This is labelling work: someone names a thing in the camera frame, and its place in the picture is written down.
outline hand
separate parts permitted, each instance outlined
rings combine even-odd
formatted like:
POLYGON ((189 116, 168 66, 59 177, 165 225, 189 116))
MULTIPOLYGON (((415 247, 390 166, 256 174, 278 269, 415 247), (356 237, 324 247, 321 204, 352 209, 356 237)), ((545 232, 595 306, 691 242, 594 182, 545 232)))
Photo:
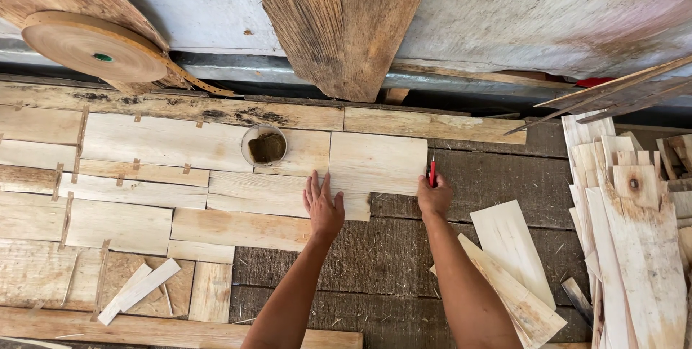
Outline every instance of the hand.
POLYGON ((329 191, 329 173, 324 176, 322 188, 317 171, 308 176, 303 190, 303 205, 310 214, 312 226, 311 239, 323 240, 331 244, 344 224, 344 193, 339 191, 334 197, 329 191))
POLYGON ((452 204, 452 187, 445 178, 436 173, 437 187, 430 187, 428 178, 418 176, 418 206, 423 213, 423 221, 430 216, 446 219, 447 209, 452 204))

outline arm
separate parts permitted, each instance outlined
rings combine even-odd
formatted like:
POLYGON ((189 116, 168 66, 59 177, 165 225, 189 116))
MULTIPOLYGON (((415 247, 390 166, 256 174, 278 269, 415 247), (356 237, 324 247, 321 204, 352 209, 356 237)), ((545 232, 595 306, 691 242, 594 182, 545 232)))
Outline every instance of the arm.
POLYGON ((458 348, 521 349, 499 296, 466 255, 447 222, 452 188, 437 175, 437 187, 420 176, 418 203, 428 230, 442 304, 458 348))
POLYGON ((302 344, 322 264, 344 224, 344 195, 337 193, 332 204, 329 173, 320 188, 314 170, 303 190, 303 204, 310 214, 310 240, 257 315, 241 349, 292 349, 302 344))

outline red utility knife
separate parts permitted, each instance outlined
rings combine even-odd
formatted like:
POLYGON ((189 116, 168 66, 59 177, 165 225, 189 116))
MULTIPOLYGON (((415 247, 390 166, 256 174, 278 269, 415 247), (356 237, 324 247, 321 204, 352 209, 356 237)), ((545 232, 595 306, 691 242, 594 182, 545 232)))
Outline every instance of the red utility knife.
POLYGON ((437 183, 435 182, 435 155, 432 156, 432 161, 430 162, 430 173, 428 174, 428 182, 430 183, 430 187, 436 187, 437 183))

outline finger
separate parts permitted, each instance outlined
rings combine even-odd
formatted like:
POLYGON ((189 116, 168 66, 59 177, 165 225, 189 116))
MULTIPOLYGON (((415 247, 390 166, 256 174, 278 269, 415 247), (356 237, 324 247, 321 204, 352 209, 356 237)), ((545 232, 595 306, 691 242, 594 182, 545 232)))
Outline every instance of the finger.
POLYGON ((307 202, 312 204, 312 183, 310 176, 307 176, 305 181, 305 189, 303 191, 305 191, 307 202))
POLYGON ((437 185, 449 185, 447 179, 445 179, 444 176, 438 173, 435 174, 435 181, 437 182, 437 185))
POLYGON ((329 188, 329 181, 332 180, 332 176, 329 173, 324 175, 324 181, 322 182, 322 194, 327 197, 327 200, 332 201, 332 194, 329 188))
POLYGON ((428 181, 428 178, 423 175, 418 176, 418 194, 421 194, 427 190, 430 190, 430 182, 428 181))
POLYGON ((343 191, 339 191, 336 193, 336 196, 334 197, 334 208, 336 209, 336 212, 343 218, 345 215, 346 211, 344 210, 344 193, 343 191))
POLYGON ((312 200, 313 202, 317 200, 317 198, 320 197, 320 178, 317 177, 317 171, 312 170, 312 176, 311 176, 311 189, 312 189, 312 200))
POLYGON ((303 190, 303 206, 305 207, 305 211, 307 213, 310 213, 310 202, 307 200, 307 192, 303 190))

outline forearm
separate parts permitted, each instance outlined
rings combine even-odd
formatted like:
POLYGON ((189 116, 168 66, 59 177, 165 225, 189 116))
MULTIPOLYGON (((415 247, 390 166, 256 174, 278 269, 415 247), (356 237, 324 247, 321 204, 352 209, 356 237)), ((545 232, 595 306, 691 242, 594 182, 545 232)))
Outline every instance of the forearm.
POLYGON ((242 349, 299 348, 331 242, 312 238, 267 300, 242 349))
POLYGON ((423 217, 454 340, 460 348, 521 348, 509 314, 443 217, 423 217))

